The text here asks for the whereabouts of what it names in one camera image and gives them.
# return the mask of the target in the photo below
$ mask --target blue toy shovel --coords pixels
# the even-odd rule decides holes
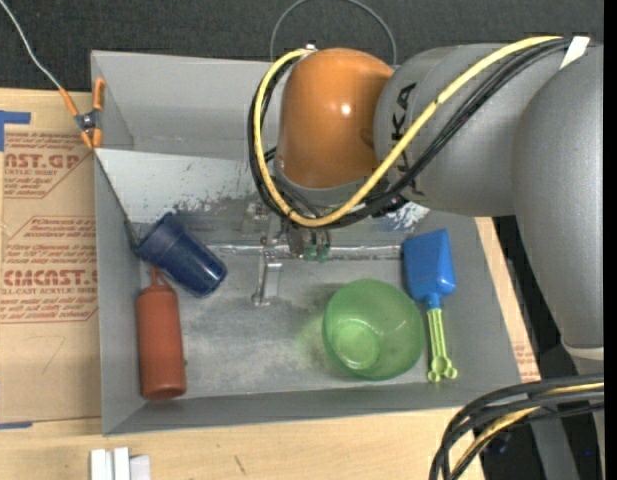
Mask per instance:
[[[432,231],[404,241],[404,270],[410,296],[425,303],[430,327],[432,358],[428,380],[454,379],[457,369],[446,352],[441,297],[455,290],[450,239],[446,229]]]

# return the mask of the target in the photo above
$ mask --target orange clip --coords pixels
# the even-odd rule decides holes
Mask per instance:
[[[95,86],[93,88],[92,107],[93,110],[88,114],[80,114],[77,110],[75,102],[68,94],[68,91],[61,88],[59,94],[64,100],[68,112],[75,118],[77,125],[81,129],[81,138],[84,144],[88,146],[88,149],[98,148],[101,146],[103,139],[103,133],[97,125],[97,118],[99,112],[104,109],[104,91],[106,89],[106,82],[103,78],[99,77],[95,80]]]

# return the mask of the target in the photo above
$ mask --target black floor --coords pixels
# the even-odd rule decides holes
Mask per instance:
[[[71,90],[90,89],[93,49],[200,57],[268,59],[273,28],[297,0],[6,0],[40,60]],[[531,34],[590,34],[604,39],[604,0],[359,0],[390,27],[398,63],[437,46],[511,41]],[[297,8],[279,28],[275,54],[316,41],[349,46],[387,61],[390,42],[368,13],[334,0]],[[0,8],[0,87],[50,89]],[[513,217],[497,219],[502,246],[532,330],[545,376],[573,366],[541,297]],[[566,422],[582,480],[600,478],[591,419]],[[528,429],[513,431],[506,451],[483,458],[492,480],[544,477]]]

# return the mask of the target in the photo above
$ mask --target red ketchup bottle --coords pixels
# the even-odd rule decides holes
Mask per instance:
[[[152,284],[136,300],[141,396],[168,400],[186,392],[179,302],[157,267],[150,273]]]

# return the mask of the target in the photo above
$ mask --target green plastic bowl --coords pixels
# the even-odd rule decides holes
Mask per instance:
[[[353,281],[332,296],[322,338],[328,356],[341,370],[368,380],[408,371],[421,357],[426,340],[413,300],[375,279]]]

